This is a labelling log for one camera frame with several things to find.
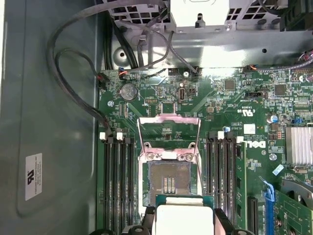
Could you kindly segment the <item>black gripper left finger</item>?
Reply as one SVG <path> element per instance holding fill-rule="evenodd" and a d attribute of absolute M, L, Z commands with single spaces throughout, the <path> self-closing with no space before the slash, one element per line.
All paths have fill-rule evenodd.
<path fill-rule="evenodd" d="M 153 206 L 148 206 L 145 210 L 145 214 L 141 225 L 131 225 L 122 231 L 122 235 L 151 235 L 153 222 L 155 219 L 156 209 Z M 107 229 L 95 230 L 91 235 L 116 235 L 116 232 Z"/>

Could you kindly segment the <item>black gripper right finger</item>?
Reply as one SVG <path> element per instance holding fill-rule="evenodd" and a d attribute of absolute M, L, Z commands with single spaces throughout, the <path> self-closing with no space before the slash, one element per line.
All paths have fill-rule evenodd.
<path fill-rule="evenodd" d="M 214 235 L 254 235 L 253 232 L 236 229 L 220 208 L 214 209 Z"/>

